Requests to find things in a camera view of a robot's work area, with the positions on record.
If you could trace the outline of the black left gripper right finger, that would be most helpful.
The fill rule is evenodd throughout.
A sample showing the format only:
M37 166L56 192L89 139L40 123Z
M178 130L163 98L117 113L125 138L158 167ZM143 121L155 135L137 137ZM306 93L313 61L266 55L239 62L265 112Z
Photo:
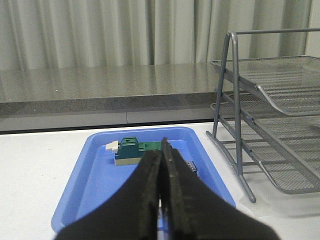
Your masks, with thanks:
M187 166L179 151L163 138L160 196L171 240L277 240L266 224L237 210Z

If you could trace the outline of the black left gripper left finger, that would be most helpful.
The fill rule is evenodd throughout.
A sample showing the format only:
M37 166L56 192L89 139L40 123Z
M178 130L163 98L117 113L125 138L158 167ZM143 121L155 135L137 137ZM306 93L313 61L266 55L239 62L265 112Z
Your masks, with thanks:
M155 240L158 237L158 174L161 153L147 151L107 201L63 228L57 240Z

